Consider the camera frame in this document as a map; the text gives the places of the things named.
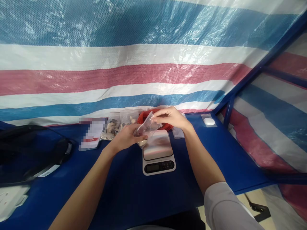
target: digital kitchen scale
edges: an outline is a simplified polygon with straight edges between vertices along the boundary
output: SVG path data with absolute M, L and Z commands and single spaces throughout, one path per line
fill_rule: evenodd
M 176 169 L 173 149 L 166 130 L 157 130 L 143 148 L 143 173 L 146 176 Z

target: floor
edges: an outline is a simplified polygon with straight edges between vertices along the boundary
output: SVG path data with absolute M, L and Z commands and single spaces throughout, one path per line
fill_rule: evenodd
M 250 201 L 256 204 L 261 204 L 264 206 L 267 206 L 266 204 L 266 200 L 264 198 L 264 195 L 262 193 L 261 189 L 257 189 L 251 192 L 247 193 L 247 196 L 249 197 Z M 253 214 L 253 216 L 258 215 L 258 212 L 255 212 L 251 209 L 251 207 L 249 206 L 249 203 L 245 197 L 244 194 L 240 194 L 237 196 L 238 199 L 248 208 L 248 210 Z M 206 217 L 205 217 L 205 208 L 204 206 L 198 207 L 199 213 L 201 215 L 201 219 L 203 222 L 206 222 Z M 261 226 L 265 229 L 265 230 L 276 230 L 274 222 L 272 220 L 272 217 L 265 219 L 263 221 L 260 222 Z M 209 226 L 206 223 L 206 230 L 210 230 Z

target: white sleeve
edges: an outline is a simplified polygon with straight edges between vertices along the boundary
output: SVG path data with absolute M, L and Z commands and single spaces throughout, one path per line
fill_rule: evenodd
M 264 230 L 226 182 L 211 185 L 204 204 L 206 222 L 212 230 Z

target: blue stripe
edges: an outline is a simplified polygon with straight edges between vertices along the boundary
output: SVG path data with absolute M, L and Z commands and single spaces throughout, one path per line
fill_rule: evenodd
M 72 47 L 190 44 L 270 50 L 299 17 L 171 0 L 47 2 L 0 4 L 0 43 Z
M 268 121 L 307 152 L 306 113 L 254 85 L 248 85 L 239 96 L 263 112 Z
M 0 120 L 11 121 L 51 116 L 82 116 L 102 109 L 125 108 L 134 106 L 178 105 L 184 102 L 210 102 L 219 103 L 224 91 L 198 91 L 191 94 L 156 95 L 142 94 L 137 96 L 108 97 L 97 102 L 81 104 L 56 104 L 48 106 L 35 106 L 18 109 L 1 109 Z

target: forearm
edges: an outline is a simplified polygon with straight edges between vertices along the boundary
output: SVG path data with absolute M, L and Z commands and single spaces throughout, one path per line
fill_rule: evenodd
M 61 209 L 49 229 L 88 229 L 100 200 L 115 151 L 110 144 L 103 149 L 96 163 Z
M 202 193 L 205 194 L 209 186 L 225 181 L 225 178 L 190 123 L 183 128 L 183 133 L 193 173 Z

